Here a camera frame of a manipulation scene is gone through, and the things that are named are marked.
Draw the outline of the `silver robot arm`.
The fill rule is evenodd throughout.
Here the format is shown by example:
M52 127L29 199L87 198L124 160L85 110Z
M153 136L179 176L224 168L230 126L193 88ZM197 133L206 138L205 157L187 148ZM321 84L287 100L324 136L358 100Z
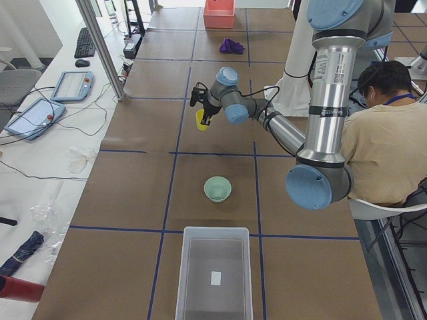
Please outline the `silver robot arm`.
M210 88L198 83L190 103L201 103L200 123L223 111L227 120L260 123L296 165L286 191L304 209L323 209L345 198L354 185L340 153L356 53L387 46L392 37L393 1L303 1L298 11L280 98L246 97L235 69L222 67Z

